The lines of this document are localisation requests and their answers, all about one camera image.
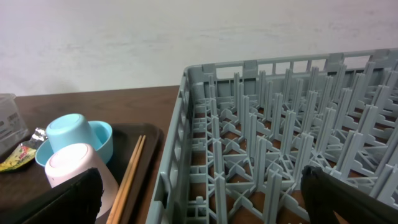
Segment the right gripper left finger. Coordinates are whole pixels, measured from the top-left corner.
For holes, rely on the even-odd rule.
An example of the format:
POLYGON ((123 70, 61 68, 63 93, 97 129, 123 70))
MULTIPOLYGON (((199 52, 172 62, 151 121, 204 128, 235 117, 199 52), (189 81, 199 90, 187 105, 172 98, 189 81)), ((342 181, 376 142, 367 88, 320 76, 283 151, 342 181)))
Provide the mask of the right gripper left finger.
POLYGON ((1 223, 94 223, 102 206, 97 168, 78 174, 22 206, 1 214, 1 223))

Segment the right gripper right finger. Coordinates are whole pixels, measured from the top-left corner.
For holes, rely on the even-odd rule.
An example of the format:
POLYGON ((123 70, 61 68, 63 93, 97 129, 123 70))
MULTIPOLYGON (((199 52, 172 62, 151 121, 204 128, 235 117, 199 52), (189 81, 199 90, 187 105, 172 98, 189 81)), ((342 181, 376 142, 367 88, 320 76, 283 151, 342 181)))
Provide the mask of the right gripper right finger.
POLYGON ((311 223, 397 224, 397 210, 322 171, 305 166, 300 187, 311 223))

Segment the white pink cup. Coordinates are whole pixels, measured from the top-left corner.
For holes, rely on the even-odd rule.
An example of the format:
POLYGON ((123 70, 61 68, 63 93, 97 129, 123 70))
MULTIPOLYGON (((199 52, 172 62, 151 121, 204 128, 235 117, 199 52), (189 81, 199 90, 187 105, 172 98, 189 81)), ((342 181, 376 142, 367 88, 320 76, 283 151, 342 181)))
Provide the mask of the white pink cup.
POLYGON ((97 219, 109 214, 119 185, 95 149, 85 143, 66 146, 55 152, 45 165, 45 174, 51 187, 56 187, 89 168, 97 168, 103 184, 101 207, 97 219))

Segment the green foil snack wrapper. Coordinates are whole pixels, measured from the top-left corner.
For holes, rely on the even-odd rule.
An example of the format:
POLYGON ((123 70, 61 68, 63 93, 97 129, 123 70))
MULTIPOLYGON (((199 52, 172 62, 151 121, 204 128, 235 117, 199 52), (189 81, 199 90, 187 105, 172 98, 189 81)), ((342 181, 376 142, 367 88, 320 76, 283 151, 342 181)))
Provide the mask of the green foil snack wrapper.
POLYGON ((36 128, 28 141, 20 143, 9 157, 1 163, 1 172, 11 172, 22 168, 35 158, 38 148, 47 140, 44 128, 36 128))

